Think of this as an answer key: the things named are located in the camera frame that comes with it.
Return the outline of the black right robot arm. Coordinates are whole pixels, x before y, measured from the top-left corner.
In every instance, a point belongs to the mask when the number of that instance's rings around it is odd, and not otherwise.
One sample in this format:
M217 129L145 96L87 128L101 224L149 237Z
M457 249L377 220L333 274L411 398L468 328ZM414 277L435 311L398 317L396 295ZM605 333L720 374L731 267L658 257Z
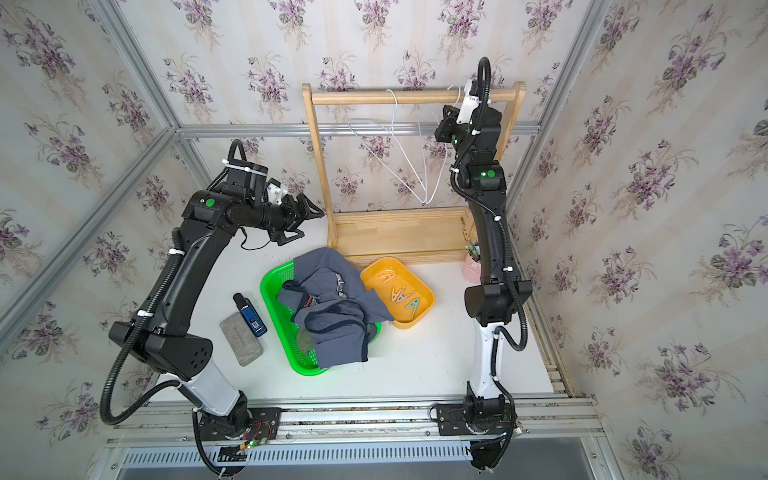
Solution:
M468 316L476 321L477 358L462 408L470 425L504 418L514 399L500 377L501 342L521 352L529 340L524 302L532 282L522 278L513 255L506 215L506 177L496 160L502 113L491 107L492 65L479 60L459 107L447 105L435 139L453 146L449 181L473 217L480 247L480 283L465 290Z

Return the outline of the teal plastic clothespin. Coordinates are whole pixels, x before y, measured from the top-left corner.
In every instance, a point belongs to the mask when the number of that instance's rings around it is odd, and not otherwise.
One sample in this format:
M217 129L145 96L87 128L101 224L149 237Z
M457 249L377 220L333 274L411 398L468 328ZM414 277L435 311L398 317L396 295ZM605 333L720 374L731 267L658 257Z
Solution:
M404 309L406 312L410 313L411 320L416 319L421 312L421 299L419 297L414 298L404 307Z

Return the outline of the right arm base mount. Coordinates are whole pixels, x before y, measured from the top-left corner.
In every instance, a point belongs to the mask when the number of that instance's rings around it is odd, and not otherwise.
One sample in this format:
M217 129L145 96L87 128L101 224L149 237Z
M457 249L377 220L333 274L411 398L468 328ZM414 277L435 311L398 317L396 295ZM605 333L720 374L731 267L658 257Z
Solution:
M496 397L479 397L470 386L462 403L435 403L428 418L435 422L440 436L488 436L471 440L470 464L478 471L491 472L500 464L512 440L521 434L515 400L498 381Z

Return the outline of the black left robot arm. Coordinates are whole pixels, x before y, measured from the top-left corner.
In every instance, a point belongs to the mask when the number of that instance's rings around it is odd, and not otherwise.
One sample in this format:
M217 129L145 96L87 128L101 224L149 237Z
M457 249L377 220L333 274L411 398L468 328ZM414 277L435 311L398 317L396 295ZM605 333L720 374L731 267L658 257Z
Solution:
M120 351L108 373L99 415L108 426L127 420L155 394L177 389L198 418L215 421L225 436L238 436L251 422L246 395L214 364L211 340L190 333L192 315L221 253L238 231L257 229L278 246L303 238L302 224L323 217L305 195L290 195L267 167L248 160L242 140L231 142L223 170L186 205L171 232L166 263L146 299L128 321L117 321L109 338ZM135 358L168 380L147 390L123 412L112 410L118 376Z

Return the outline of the yellow plastic tray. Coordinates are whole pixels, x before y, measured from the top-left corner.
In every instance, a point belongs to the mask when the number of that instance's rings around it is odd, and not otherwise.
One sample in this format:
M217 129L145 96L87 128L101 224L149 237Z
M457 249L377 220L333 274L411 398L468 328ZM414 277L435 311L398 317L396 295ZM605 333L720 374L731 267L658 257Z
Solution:
M401 330L415 326L435 303L434 292L394 257L375 260L362 270L361 279L376 291Z

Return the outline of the green perforated plastic basket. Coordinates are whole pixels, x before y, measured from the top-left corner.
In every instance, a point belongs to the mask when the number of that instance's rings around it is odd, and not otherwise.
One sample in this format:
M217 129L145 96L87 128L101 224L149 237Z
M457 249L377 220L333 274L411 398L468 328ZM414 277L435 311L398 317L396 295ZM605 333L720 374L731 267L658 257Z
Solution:
M283 282L292 277L293 260L268 271L260 282L260 293L291 368L303 376L316 376L329 368L318 367L314 350L304 355L298 349L296 334L299 327L292 322L294 311L277 301Z

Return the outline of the pink pen cup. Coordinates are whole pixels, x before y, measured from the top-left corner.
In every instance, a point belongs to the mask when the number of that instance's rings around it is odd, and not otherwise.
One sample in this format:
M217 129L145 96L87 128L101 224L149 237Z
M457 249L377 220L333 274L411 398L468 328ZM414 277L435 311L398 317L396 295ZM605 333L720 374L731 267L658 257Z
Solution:
M477 285L481 283L481 255L479 250L479 244L467 241L467 254L462 266L462 277L470 284Z

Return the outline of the white plastic clothespin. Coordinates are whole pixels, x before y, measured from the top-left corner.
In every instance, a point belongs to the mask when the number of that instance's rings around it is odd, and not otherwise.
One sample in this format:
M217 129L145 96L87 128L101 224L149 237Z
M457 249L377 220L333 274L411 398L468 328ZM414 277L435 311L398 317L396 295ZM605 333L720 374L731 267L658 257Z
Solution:
M405 290L402 290L400 292L399 300L404 301L406 299L410 299L416 294L416 291L406 292Z

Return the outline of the wooden clothes rack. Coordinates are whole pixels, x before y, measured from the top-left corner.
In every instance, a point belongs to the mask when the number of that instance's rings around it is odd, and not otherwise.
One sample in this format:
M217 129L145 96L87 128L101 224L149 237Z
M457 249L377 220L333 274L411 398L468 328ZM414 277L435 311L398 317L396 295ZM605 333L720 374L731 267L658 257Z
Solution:
M358 267L366 267L382 257L395 257L408 265L463 260L466 241L476 236L475 222L466 207L336 214L316 113L318 106L448 104L450 93L435 89L399 93L383 90L327 92L315 91L310 84L304 83L302 97L327 209L327 245Z

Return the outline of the green graphic tank top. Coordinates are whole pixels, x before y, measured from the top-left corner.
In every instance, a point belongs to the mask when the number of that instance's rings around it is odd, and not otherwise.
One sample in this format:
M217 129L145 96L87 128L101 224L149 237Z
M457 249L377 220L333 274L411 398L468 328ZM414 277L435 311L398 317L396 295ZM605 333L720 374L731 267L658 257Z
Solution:
M379 328L376 324L368 325L366 328L367 342L373 341L379 333ZM296 334L296 344L298 349L304 354L308 355L314 350L314 341L308 330L300 328Z

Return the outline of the navy blue tank top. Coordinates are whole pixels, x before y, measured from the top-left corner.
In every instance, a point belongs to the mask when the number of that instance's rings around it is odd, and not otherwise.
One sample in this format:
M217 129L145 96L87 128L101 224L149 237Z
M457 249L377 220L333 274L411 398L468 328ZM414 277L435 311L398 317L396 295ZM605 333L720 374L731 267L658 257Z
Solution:
M321 369L368 361L366 328L392 322L376 291L338 251L322 247L293 259L293 277L277 301L294 311L292 322L309 331Z

